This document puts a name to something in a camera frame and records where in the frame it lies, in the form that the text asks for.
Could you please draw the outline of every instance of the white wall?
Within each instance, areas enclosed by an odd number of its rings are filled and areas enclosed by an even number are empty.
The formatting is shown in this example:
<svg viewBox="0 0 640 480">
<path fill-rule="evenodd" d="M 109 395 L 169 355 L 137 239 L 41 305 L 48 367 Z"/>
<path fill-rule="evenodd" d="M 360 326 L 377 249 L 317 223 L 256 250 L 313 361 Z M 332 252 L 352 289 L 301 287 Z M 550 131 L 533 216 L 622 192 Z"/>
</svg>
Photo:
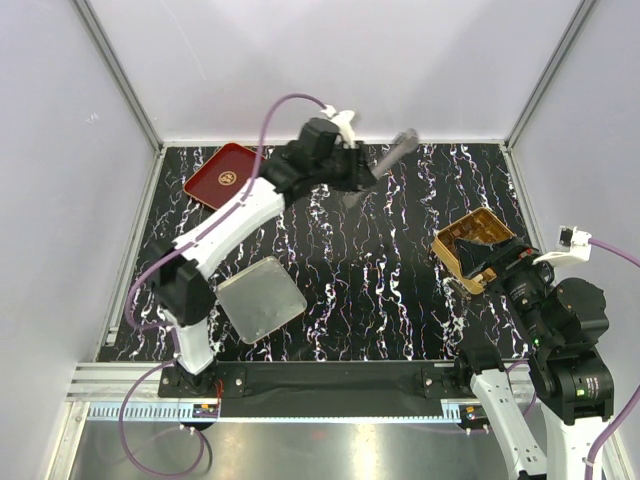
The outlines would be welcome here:
<svg viewBox="0 0 640 480">
<path fill-rule="evenodd" d="M 165 140 L 253 140 L 310 93 L 369 138 L 510 132 L 578 0 L 91 0 Z M 271 139 L 315 107 L 284 109 Z"/>
<path fill-rule="evenodd" d="M 71 2 L 0 2 L 0 64 L 0 476 L 40 480 L 152 152 Z"/>
<path fill-rule="evenodd" d="M 534 214 L 553 247 L 560 224 L 640 257 L 640 4 L 599 2 L 516 145 Z M 565 276 L 605 290 L 609 332 L 599 350 L 611 368 L 620 411 L 640 383 L 640 270 L 596 250 Z M 622 427 L 640 474 L 640 411 Z"/>
</svg>

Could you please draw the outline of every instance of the cable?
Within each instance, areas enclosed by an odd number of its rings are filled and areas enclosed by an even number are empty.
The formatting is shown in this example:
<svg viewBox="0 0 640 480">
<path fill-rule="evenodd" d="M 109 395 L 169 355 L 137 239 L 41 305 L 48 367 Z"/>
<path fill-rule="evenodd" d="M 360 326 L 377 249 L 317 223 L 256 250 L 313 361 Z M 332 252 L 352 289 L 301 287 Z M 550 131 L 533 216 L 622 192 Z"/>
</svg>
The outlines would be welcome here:
<svg viewBox="0 0 640 480">
<path fill-rule="evenodd" d="M 251 194 L 251 191 L 253 190 L 253 185 L 256 181 L 256 178 L 258 177 L 258 173 L 260 171 L 260 164 L 262 162 L 262 152 L 264 151 L 264 141 L 267 135 L 267 128 L 269 127 L 269 123 L 271 122 L 273 114 L 278 109 L 278 107 L 280 107 L 280 105 L 282 105 L 287 100 L 291 100 L 294 98 L 309 100 L 311 102 L 314 102 L 315 104 L 317 104 L 323 109 L 326 107 L 326 105 L 323 102 L 305 93 L 291 93 L 289 95 L 285 95 L 284 97 L 277 100 L 271 106 L 271 108 L 267 112 L 267 115 L 264 117 L 264 120 L 262 122 L 262 128 L 260 129 L 260 139 L 258 141 L 258 149 L 256 150 L 256 156 L 253 161 L 253 169 L 251 170 L 251 178 L 249 179 L 249 185 L 247 187 L 247 190 L 244 192 L 244 194 L 240 198 L 240 201 L 236 202 L 218 220 L 216 220 L 208 228 L 203 230 L 202 233 L 200 233 L 200 235 L 196 237 L 195 242 L 189 242 L 183 245 L 182 247 L 180 247 L 179 249 L 174 250 L 166 257 L 162 257 L 160 260 L 152 264 L 147 270 L 145 270 L 137 278 L 137 280 L 133 283 L 133 285 L 129 289 L 129 294 L 127 295 L 127 300 L 124 306 L 124 316 L 129 326 L 131 326 L 131 328 L 133 328 L 134 330 L 145 331 L 151 328 L 167 327 L 171 325 L 171 322 L 156 322 L 148 325 L 141 325 L 139 323 L 136 323 L 136 321 L 133 319 L 133 301 L 135 299 L 136 293 L 142 287 L 142 285 L 149 279 L 149 277 L 151 277 L 151 275 L 153 275 L 160 267 L 170 262 L 177 256 L 182 255 L 184 252 L 186 252 L 191 247 L 193 247 L 196 244 L 196 242 L 201 241 L 204 237 L 206 237 L 209 233 L 211 233 L 211 231 L 214 228 L 216 228 L 218 225 L 224 222 L 227 218 L 229 218 L 242 205 L 242 202 L 244 202 L 249 197 L 249 195 Z"/>
<path fill-rule="evenodd" d="M 624 258 L 628 262 L 631 262 L 636 267 L 640 268 L 640 260 L 638 260 L 633 255 L 620 250 L 617 247 L 609 245 L 605 242 L 601 242 L 600 240 L 596 240 L 595 238 L 590 238 L 589 243 L 591 245 L 595 245 L 596 247 L 602 248 L 603 250 L 607 250 L 608 252 L 611 252 L 621 258 Z M 586 459 L 587 468 L 584 474 L 585 480 L 593 479 L 593 463 L 595 462 L 596 455 L 598 455 L 598 451 L 602 448 L 609 437 L 613 435 L 613 432 L 616 431 L 620 424 L 622 424 L 622 422 L 624 422 L 624 420 L 629 416 L 633 408 L 638 404 L 638 401 L 640 401 L 640 385 L 638 385 L 638 388 L 636 388 L 636 391 L 633 395 L 631 395 L 631 398 L 624 406 L 624 408 L 620 411 L 618 416 L 613 419 L 613 421 L 607 426 L 607 428 L 605 428 L 604 431 L 593 442 L 593 445 L 589 449 L 589 454 L 587 455 Z"/>
<path fill-rule="evenodd" d="M 140 386 L 142 382 L 145 381 L 147 377 L 157 372 L 158 370 L 162 370 L 165 367 L 175 366 L 175 362 L 176 362 L 175 360 L 171 360 L 169 362 L 161 363 L 160 365 L 153 367 L 151 370 L 149 370 L 144 375 L 142 375 L 138 380 L 136 380 L 133 386 L 129 389 L 129 391 L 125 395 L 124 400 L 122 401 L 122 406 L 120 407 L 120 413 L 118 414 L 118 434 L 120 436 L 120 443 L 122 444 L 122 449 L 124 450 L 125 455 L 129 459 L 129 461 L 133 463 L 133 465 L 141 472 L 144 472 L 148 475 L 152 475 L 155 477 L 160 477 L 160 478 L 183 478 L 186 475 L 189 475 L 191 472 L 193 472 L 197 468 L 197 466 L 200 464 L 200 461 L 202 460 L 207 439 L 200 431 L 196 430 L 195 428 L 189 429 L 191 434 L 195 433 L 198 439 L 200 440 L 200 451 L 198 452 L 198 456 L 196 457 L 193 464 L 186 470 L 179 473 L 157 472 L 140 463 L 138 459 L 134 456 L 134 453 L 129 448 L 129 445 L 127 445 L 127 439 L 125 438 L 125 434 L 124 434 L 124 411 L 127 406 L 127 403 L 129 402 L 129 399 L 131 398 L 131 395 L 133 395 L 133 392 L 136 390 L 136 388 Z"/>
</svg>

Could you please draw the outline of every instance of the metal floor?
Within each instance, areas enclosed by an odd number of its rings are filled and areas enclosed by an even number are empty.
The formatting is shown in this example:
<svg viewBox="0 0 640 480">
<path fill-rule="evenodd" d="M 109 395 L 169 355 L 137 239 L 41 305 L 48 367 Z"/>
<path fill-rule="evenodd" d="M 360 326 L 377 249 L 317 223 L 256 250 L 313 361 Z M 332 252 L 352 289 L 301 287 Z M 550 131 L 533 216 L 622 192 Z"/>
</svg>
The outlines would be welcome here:
<svg viewBox="0 0 640 480">
<path fill-rule="evenodd" d="M 546 451 L 544 420 L 539 408 L 529 418 L 532 431 Z M 198 453 L 198 442 L 175 432 L 157 442 L 145 442 L 170 427 L 168 423 L 127 423 L 127 440 L 144 465 L 166 473 L 187 468 Z M 467 437 L 452 434 L 453 425 L 406 424 L 255 424 L 219 423 L 205 431 L 213 451 L 188 478 L 207 480 L 308 479 L 464 479 L 501 480 L 507 472 L 493 434 Z M 88 422 L 76 463 L 74 480 L 152 478 L 128 460 L 115 422 Z"/>
</svg>

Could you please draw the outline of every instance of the aluminum frame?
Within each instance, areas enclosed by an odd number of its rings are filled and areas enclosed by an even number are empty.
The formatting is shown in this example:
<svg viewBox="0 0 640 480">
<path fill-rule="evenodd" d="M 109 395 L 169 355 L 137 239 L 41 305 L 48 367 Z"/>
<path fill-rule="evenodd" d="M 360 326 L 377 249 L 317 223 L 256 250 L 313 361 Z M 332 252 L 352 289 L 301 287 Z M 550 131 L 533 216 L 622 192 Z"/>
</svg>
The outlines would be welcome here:
<svg viewBox="0 0 640 480">
<path fill-rule="evenodd" d="M 166 142 L 159 137 L 155 128 L 146 114 L 140 100 L 138 99 L 133 87 L 131 86 L 127 75 L 125 74 L 120 62 L 118 61 L 114 50 L 108 40 L 108 37 L 101 26 L 91 4 L 90 0 L 71 0 L 76 8 L 79 17 L 84 23 L 92 41 L 96 45 L 100 55 L 111 74 L 114 82 L 120 89 L 127 105 L 140 126 L 147 141 L 156 152 L 156 158 L 151 168 L 147 183 L 145 184 L 143 195 L 138 206 L 134 225 L 130 235 L 129 249 L 125 253 L 120 266 L 118 281 L 113 291 L 106 316 L 106 323 L 98 344 L 98 351 L 105 343 L 115 340 L 115 334 L 120 322 L 120 312 L 124 304 L 128 279 L 133 273 L 137 251 L 141 242 L 142 233 L 146 223 L 146 218 L 151 206 L 151 200 L 155 193 L 155 186 L 159 178 L 162 162 L 168 146 L 201 146 L 201 142 L 192 141 L 175 141 Z M 526 192 L 524 181 L 520 173 L 517 161 L 513 155 L 513 147 L 518 142 L 522 132 L 526 128 L 529 120 L 535 113 L 537 106 L 546 93 L 554 76 L 558 72 L 563 61 L 567 57 L 571 46 L 577 39 L 580 31 L 586 24 L 590 14 L 592 13 L 598 0 L 582 0 L 574 16 L 572 17 L 567 29 L 565 30 L 558 46 L 556 47 L 551 59 L 549 60 L 543 74 L 532 91 L 524 109 L 522 110 L 512 131 L 504 141 L 501 140 L 485 140 L 485 143 L 501 143 L 503 155 L 507 161 L 507 166 L 511 173 L 514 188 L 520 206 L 523 211 L 525 223 L 531 240 L 535 246 L 544 248 L 544 241 L 540 236 L 531 202 Z M 477 143 L 480 139 L 474 139 L 464 143 Z M 222 144 L 222 142 L 211 143 L 211 145 Z M 431 143 L 450 143 L 447 141 L 432 141 Z M 90 403 L 104 399 L 105 388 L 115 389 L 118 395 L 124 396 L 124 392 L 130 388 L 135 379 L 139 378 L 145 371 L 156 364 L 147 363 L 111 363 L 111 364 L 80 364 L 76 371 L 77 377 L 71 384 L 69 397 L 66 403 L 64 419 L 62 427 L 58 435 L 58 441 L 51 457 L 49 470 L 46 478 L 62 479 L 68 478 L 75 460 L 78 450 L 82 431 L 87 419 Z M 150 376 L 136 392 L 133 398 L 152 398 L 156 396 L 158 382 L 160 380 L 160 372 Z M 113 400 L 113 394 L 106 396 L 109 400 Z M 604 470 L 607 478 L 633 480 L 635 477 L 630 468 L 630 462 L 624 446 L 622 444 L 619 433 L 616 432 L 613 437 L 604 446 Z"/>
</svg>

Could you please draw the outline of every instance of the white bracket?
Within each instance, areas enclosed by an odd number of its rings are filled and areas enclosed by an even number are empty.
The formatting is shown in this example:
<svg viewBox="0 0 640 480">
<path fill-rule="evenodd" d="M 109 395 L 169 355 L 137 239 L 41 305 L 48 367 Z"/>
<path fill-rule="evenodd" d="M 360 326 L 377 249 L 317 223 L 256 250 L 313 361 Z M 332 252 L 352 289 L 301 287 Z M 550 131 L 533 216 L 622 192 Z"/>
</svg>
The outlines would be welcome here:
<svg viewBox="0 0 640 480">
<path fill-rule="evenodd" d="M 591 234 L 578 230 L 578 227 L 560 227 L 558 234 L 559 251 L 548 252 L 533 261 L 533 264 L 549 262 L 553 267 L 568 267 L 589 260 Z"/>
<path fill-rule="evenodd" d="M 351 121 L 356 116 L 356 112 L 353 110 L 342 110 L 338 112 L 333 105 L 326 105 L 324 109 L 320 110 L 320 112 L 324 113 L 331 123 L 334 123 L 340 129 L 340 136 L 344 143 L 346 143 L 349 148 L 356 147 L 356 133 L 353 131 L 353 127 L 351 126 Z"/>
</svg>

